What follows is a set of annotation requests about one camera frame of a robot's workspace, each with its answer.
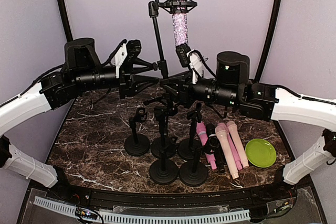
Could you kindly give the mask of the black stand with clip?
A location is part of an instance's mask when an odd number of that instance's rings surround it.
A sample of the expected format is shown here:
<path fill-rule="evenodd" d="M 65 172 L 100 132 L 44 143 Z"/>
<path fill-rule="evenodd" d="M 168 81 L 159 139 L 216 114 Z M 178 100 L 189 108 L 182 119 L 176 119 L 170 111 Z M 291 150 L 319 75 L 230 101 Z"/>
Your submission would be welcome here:
<path fill-rule="evenodd" d="M 187 113 L 187 119 L 191 120 L 189 138 L 182 140 L 177 148 L 179 157 L 186 161 L 192 160 L 195 150 L 202 146 L 200 141 L 195 139 L 197 124 L 202 121 L 201 107 L 202 104 L 199 102 L 195 109 Z"/>

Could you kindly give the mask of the small beige microphone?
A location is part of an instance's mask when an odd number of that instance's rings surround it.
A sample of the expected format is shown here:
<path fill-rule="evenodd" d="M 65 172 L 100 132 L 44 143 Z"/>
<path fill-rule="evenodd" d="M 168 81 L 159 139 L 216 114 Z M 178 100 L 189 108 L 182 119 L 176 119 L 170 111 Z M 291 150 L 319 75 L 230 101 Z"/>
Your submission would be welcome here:
<path fill-rule="evenodd" d="M 233 179 L 237 179 L 239 177 L 238 174 L 238 169 L 235 163 L 235 159 L 232 154 L 231 147 L 228 142 L 228 137 L 227 137 L 227 130 L 224 128 L 224 123 L 219 123 L 217 127 L 215 128 L 215 133 L 216 136 L 221 144 L 221 148 L 223 150 L 229 172 L 231 174 L 231 177 Z"/>

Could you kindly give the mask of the black stand of small beige microphone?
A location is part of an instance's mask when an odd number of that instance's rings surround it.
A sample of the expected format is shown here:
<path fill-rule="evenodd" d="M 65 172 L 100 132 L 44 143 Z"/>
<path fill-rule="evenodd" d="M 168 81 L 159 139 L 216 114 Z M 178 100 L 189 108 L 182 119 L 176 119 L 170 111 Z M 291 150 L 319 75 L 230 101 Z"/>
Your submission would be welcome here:
<path fill-rule="evenodd" d="M 147 119 L 147 111 L 145 108 L 137 108 L 135 116 L 129 118 L 129 124 L 132 134 L 127 137 L 124 143 L 125 151 L 131 156 L 141 156 L 150 149 L 150 140 L 147 136 L 137 133 L 136 124 L 144 123 Z"/>

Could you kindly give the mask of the black microphone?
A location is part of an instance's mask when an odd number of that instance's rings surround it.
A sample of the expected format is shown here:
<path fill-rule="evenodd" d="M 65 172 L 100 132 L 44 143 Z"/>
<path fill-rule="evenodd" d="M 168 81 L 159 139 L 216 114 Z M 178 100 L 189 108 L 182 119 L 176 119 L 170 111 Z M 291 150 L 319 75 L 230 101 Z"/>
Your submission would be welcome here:
<path fill-rule="evenodd" d="M 224 173 L 224 156 L 221 154 L 220 142 L 216 136 L 214 124 L 209 123 L 206 125 L 206 134 L 208 137 L 207 150 L 214 155 L 217 171 L 219 173 Z"/>

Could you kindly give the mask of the beige microphone tall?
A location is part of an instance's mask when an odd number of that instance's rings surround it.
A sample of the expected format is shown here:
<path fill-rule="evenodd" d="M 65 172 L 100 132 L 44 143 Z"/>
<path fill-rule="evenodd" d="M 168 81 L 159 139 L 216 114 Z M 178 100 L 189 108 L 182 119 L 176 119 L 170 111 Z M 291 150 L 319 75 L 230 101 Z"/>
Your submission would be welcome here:
<path fill-rule="evenodd" d="M 238 127 L 237 127 L 237 125 L 234 121 L 227 122 L 226 126 L 229 130 L 229 133 L 230 133 L 230 135 L 232 137 L 232 140 L 234 142 L 234 145 L 236 147 L 237 153 L 240 157 L 242 167 L 245 169 L 245 168 L 249 167 L 249 163 L 248 163 L 248 158 L 246 156 L 245 149 L 243 147 L 242 141 L 241 141 L 240 136 L 238 134 Z"/>

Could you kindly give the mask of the black tripod shock-mount stand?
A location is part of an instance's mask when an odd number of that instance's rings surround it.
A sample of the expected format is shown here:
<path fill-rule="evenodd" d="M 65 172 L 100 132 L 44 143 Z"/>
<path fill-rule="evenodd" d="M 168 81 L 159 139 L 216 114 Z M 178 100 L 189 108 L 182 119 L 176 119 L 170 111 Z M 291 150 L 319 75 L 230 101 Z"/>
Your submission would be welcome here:
<path fill-rule="evenodd" d="M 148 3 L 148 9 L 149 9 L 149 17 L 152 18 L 153 21 L 153 26 L 154 26 L 154 32 L 155 32 L 155 38 L 156 38 L 156 43 L 158 46 L 158 51 L 159 51 L 159 57 L 160 60 L 158 61 L 158 67 L 161 71 L 161 75 L 163 77 L 163 79 L 166 79 L 169 76 L 169 72 L 168 72 L 168 68 L 167 68 L 167 63 L 166 60 L 164 58 L 164 54 L 163 54 L 163 47 L 162 47 L 162 42 L 161 42 L 161 36 L 160 36 L 160 31 L 159 31 L 159 25 L 158 25 L 158 21 L 157 18 L 159 16 L 159 9 L 162 8 L 165 11 L 169 12 L 170 14 L 173 14 L 173 7 L 174 6 L 185 6 L 186 7 L 186 13 L 188 13 L 189 11 L 191 11 L 191 9 L 193 9 L 194 7 L 197 6 L 197 3 L 192 1 L 192 0 L 184 0 L 184 1 L 173 1 L 173 0 L 166 0 L 165 2 L 160 2 L 159 0 L 153 0 L 150 1 Z M 189 75 L 188 77 L 190 78 L 190 85 L 192 84 L 192 72 L 191 69 L 187 68 Z M 177 82 L 176 83 L 169 83 L 168 85 L 171 87 L 176 87 L 177 88 Z M 171 102 L 167 99 L 167 97 L 165 96 L 166 93 L 164 95 L 162 95 L 161 97 L 158 97 L 154 100 L 149 101 L 149 103 L 152 102 L 160 102 L 162 104 L 165 104 L 167 107 L 167 114 L 169 116 L 173 116 L 176 115 L 178 113 L 177 108 L 181 105 L 179 102 L 175 103 L 175 102 Z"/>

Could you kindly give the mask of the black round-base stand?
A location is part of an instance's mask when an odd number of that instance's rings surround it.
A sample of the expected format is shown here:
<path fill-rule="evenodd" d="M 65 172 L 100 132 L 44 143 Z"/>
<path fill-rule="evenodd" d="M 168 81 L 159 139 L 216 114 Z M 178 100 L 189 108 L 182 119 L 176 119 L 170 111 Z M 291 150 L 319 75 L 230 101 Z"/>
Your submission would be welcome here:
<path fill-rule="evenodd" d="M 197 187 L 205 183 L 208 177 L 207 167 L 200 162 L 201 154 L 205 151 L 207 154 L 211 154 L 207 150 L 208 145 L 198 147 L 194 152 L 194 158 L 192 161 L 187 161 L 181 165 L 179 169 L 179 177 L 182 183 Z"/>
<path fill-rule="evenodd" d="M 151 144 L 151 153 L 158 160 L 154 161 L 149 169 L 150 178 L 159 185 L 168 185 L 177 179 L 179 168 L 170 160 L 176 154 L 177 137 L 166 137 L 162 147 L 161 138 L 156 138 Z"/>

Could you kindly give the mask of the black round-base stand front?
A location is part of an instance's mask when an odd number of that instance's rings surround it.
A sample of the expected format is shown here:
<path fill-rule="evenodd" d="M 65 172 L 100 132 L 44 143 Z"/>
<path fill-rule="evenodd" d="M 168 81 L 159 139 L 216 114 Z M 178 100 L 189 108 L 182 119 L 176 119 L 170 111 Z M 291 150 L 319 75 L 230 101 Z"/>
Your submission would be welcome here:
<path fill-rule="evenodd" d="M 181 165 L 179 169 L 179 177 L 182 183 L 197 187 L 205 183 L 208 177 L 207 167 L 200 162 L 201 154 L 205 151 L 207 154 L 211 154 L 207 150 L 208 145 L 198 147 L 194 152 L 194 158 L 192 161 L 187 161 Z"/>

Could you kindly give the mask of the glitter silver-head microphone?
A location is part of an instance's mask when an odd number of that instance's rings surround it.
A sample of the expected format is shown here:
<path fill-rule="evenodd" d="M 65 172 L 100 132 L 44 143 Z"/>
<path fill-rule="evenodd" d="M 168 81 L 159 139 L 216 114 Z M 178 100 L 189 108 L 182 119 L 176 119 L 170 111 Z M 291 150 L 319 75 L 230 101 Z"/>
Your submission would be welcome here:
<path fill-rule="evenodd" d="M 188 43 L 187 13 L 185 6 L 174 6 L 172 14 L 175 45 Z"/>

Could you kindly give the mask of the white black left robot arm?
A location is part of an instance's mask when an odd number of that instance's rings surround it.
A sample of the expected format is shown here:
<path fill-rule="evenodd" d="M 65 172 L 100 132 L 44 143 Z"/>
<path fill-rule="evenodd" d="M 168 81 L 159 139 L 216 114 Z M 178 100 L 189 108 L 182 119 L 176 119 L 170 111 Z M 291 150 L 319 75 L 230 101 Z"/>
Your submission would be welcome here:
<path fill-rule="evenodd" d="M 61 171 L 20 151 L 5 133 L 36 115 L 55 110 L 83 93 L 98 89 L 119 90 L 120 98 L 133 97 L 158 83 L 143 73 L 157 70 L 157 63 L 140 59 L 141 42 L 123 40 L 101 63 L 92 38 L 65 44 L 65 63 L 39 76 L 22 93 L 1 104 L 1 168 L 34 180 L 63 201 L 74 197 L 74 189 L 61 180 Z"/>

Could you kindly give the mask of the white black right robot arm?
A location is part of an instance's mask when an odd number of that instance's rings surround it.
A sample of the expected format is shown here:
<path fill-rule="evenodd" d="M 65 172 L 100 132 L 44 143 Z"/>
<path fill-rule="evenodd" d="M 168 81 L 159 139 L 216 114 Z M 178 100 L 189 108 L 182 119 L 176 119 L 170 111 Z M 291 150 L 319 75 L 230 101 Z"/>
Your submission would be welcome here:
<path fill-rule="evenodd" d="M 273 200 L 288 191 L 322 164 L 335 158 L 335 100 L 309 97 L 281 85 L 249 79 L 249 57 L 233 51 L 217 55 L 215 77 L 202 76 L 202 63 L 193 62 L 189 71 L 160 82 L 173 100 L 186 108 L 195 101 L 232 107 L 239 114 L 261 121 L 293 121 L 323 128 L 321 136 L 301 156 L 286 164 L 279 180 L 268 188 Z"/>

